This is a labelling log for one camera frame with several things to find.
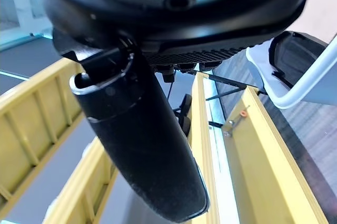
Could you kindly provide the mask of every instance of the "ventilation grille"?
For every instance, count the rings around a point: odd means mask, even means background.
[[[169,64],[189,64],[189,63],[203,63],[203,62],[213,62],[221,61],[230,58],[236,53],[243,50],[240,48],[231,49],[220,49],[211,51],[201,51],[201,52],[189,52],[181,54],[157,54],[147,56],[147,60],[150,65],[169,65]]]

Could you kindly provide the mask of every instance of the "wooden floor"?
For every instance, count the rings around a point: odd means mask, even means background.
[[[214,74],[255,85],[248,70],[245,51],[224,61]],[[217,83],[219,93],[235,87]],[[222,97],[226,118],[242,92]],[[280,131],[329,223],[337,223],[337,107],[300,102],[279,110],[268,96],[260,95],[266,110]]]

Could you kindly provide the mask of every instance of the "yellow beam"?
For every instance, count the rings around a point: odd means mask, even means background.
[[[0,197],[5,199],[0,219],[83,118],[67,80],[80,70],[79,64],[61,59],[0,96]],[[63,114],[62,99],[71,121]]]
[[[117,173],[117,169],[96,137],[43,223],[99,223]],[[112,174],[109,181],[106,180],[107,174]]]
[[[192,224],[220,223],[215,190],[212,151],[209,124],[206,113],[203,79],[206,75],[197,73],[192,86],[192,104],[189,112],[191,129],[189,143],[193,156],[200,168],[210,196],[210,208],[207,213],[191,220]]]
[[[245,109],[248,116],[234,128],[232,137],[224,136],[240,223],[328,223],[251,87],[247,87],[229,120],[237,120]],[[222,129],[228,131],[230,125]]]

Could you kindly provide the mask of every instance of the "white trim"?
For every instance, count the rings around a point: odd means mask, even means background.
[[[0,74],[1,74],[1,75],[5,75],[5,76],[8,76],[8,77],[12,77],[12,78],[17,78],[17,79],[22,79],[22,80],[29,80],[29,78],[17,76],[17,75],[15,75],[15,74],[11,74],[11,73],[5,73],[5,72],[1,72],[1,71],[0,71]]]

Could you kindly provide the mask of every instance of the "yellow ladder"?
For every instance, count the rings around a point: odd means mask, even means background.
[[[61,59],[0,97],[0,219],[43,170],[83,114],[69,87],[81,66]],[[220,223],[203,80],[197,74],[189,112],[189,143],[210,195],[207,213],[188,223]],[[224,137],[242,224],[327,223],[255,90],[247,88],[231,113],[248,117]],[[229,124],[223,126],[228,131]],[[83,154],[44,223],[99,223],[117,169],[98,138]]]

